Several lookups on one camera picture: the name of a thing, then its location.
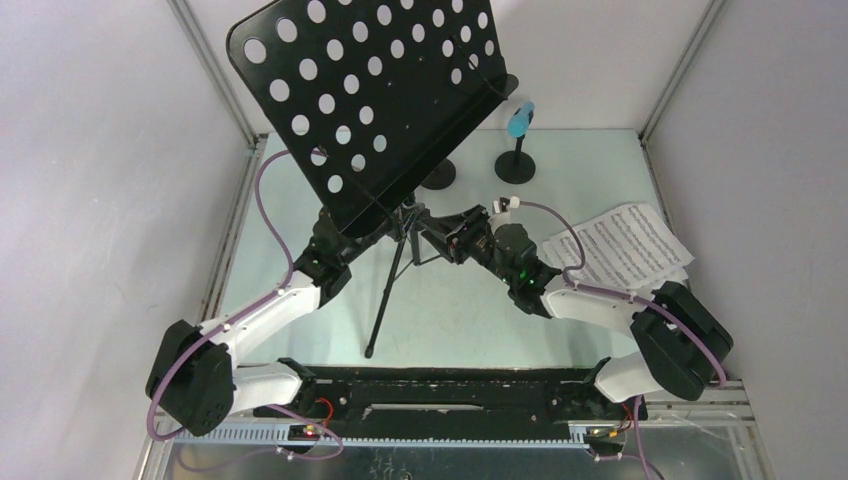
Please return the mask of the black music stand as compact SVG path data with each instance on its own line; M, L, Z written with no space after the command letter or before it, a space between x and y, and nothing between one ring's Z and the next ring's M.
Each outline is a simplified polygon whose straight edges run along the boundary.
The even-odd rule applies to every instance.
M354 238L417 231L415 190L519 84L487 1L275 1L226 47L321 212Z

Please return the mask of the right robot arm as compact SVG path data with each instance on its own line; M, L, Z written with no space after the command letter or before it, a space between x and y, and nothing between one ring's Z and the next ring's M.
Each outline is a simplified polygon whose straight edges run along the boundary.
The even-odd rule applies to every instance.
M728 380L722 362L734 341L681 283L615 290L573 279L568 269L539 258L536 244L523 225L510 222L507 209L426 214L415 228L446 261L473 260L495 275L522 312L582 321L635 341L635 352L600 362L583 388L583 408L593 417L606 418L622 402L658 391L696 401L711 383Z

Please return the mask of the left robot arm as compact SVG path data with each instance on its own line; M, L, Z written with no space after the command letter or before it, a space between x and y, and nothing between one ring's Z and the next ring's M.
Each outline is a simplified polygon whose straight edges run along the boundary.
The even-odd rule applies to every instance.
M350 263L384 237L392 226L381 225L354 238L340 233L330 216L320 212L312 236L298 257L289 256L279 284L234 314L197 326L185 320L165 332L145 392L151 400L148 434L164 440L155 427L157 411L175 420L180 431L210 433L231 414L280 405L292 416L304 416L316 403L308 373L292 360L247 367L244 360L263 342L293 321L319 310L339 294L351 278Z

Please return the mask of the right black microphone stand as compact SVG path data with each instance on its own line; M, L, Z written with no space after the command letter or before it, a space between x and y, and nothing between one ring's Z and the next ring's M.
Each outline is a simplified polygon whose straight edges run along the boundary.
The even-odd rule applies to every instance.
M528 183L535 176L535 161L523 151L525 138L525 135L518 137L515 148L500 154L496 159L495 173L500 180L512 185L520 185Z

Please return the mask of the blue toy microphone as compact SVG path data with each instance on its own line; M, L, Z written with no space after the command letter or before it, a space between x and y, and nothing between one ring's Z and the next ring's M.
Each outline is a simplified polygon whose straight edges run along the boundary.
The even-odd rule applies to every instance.
M534 113L535 104L532 101L523 103L508 121L508 134L515 139L524 137L533 121Z

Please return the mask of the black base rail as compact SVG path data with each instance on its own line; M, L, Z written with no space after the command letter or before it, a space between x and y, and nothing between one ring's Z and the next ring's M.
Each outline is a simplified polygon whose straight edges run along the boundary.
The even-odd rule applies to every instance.
M586 368L460 369L304 366L287 407L346 442L574 443L576 428L621 430L647 411L613 402Z

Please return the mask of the aluminium frame rail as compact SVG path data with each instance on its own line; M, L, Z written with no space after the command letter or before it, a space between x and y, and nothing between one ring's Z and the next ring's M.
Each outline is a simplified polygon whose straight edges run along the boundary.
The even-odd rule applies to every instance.
M346 442L324 421L257 408L210 433L148 444L140 479L761 479L755 420L742 384L696 401L648 395L647 417L616 430L580 424L580 442Z

